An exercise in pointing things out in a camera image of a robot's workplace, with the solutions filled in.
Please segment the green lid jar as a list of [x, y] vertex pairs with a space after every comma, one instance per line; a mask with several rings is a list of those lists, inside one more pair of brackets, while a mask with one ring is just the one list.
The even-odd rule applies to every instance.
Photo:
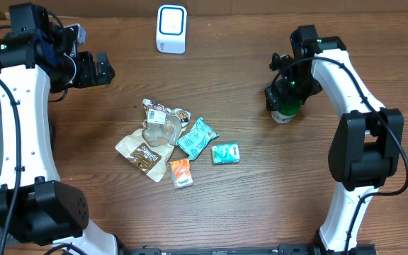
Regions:
[[301, 102], [294, 102], [283, 105], [278, 111], [272, 111], [271, 117], [279, 124], [288, 124], [298, 114], [301, 108]]

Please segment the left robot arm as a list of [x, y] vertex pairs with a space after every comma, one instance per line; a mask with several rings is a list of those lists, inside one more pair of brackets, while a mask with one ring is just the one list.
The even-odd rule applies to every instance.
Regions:
[[107, 54], [79, 52], [86, 33], [46, 8], [12, 5], [0, 39], [3, 237], [68, 254], [121, 254], [115, 235], [89, 217], [84, 193], [62, 183], [52, 155], [49, 95], [111, 83]]

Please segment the teal white small packet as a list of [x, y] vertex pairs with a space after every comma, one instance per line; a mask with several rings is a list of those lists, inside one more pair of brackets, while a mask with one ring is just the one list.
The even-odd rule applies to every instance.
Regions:
[[237, 143], [217, 144], [211, 147], [213, 164], [233, 164], [240, 161]]

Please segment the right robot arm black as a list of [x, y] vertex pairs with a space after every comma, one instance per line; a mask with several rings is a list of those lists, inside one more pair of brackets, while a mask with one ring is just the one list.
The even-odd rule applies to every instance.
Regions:
[[290, 35], [293, 55], [274, 53], [269, 65], [277, 74], [264, 93], [266, 108], [280, 124], [289, 123], [306, 100], [324, 91], [340, 118], [328, 153], [336, 185], [326, 220], [311, 244], [281, 244], [279, 254], [376, 254], [372, 244], [359, 244], [357, 234], [375, 196], [404, 162], [408, 188], [408, 158], [401, 145], [404, 118], [388, 109], [368, 90], [353, 68], [338, 36], [320, 37], [314, 25], [302, 25]]

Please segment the orange red snack packet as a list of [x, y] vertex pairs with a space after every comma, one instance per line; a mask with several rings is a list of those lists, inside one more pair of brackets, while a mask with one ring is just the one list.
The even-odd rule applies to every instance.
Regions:
[[175, 189], [186, 188], [193, 185], [188, 158], [170, 161], [171, 179]]

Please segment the teal snack packet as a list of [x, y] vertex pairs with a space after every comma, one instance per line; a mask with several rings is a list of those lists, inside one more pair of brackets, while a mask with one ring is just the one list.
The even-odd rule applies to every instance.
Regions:
[[176, 141], [176, 146], [188, 155], [190, 161], [194, 161], [210, 141], [219, 136], [219, 133], [204, 122], [203, 117], [199, 117], [190, 131]]

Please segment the brown white snack pouch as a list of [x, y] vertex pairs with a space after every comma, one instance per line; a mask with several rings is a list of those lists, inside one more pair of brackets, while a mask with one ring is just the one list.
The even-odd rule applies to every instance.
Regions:
[[115, 149], [151, 180], [159, 182], [177, 140], [191, 120], [191, 113], [147, 98], [142, 106], [145, 111], [142, 127], [125, 136]]

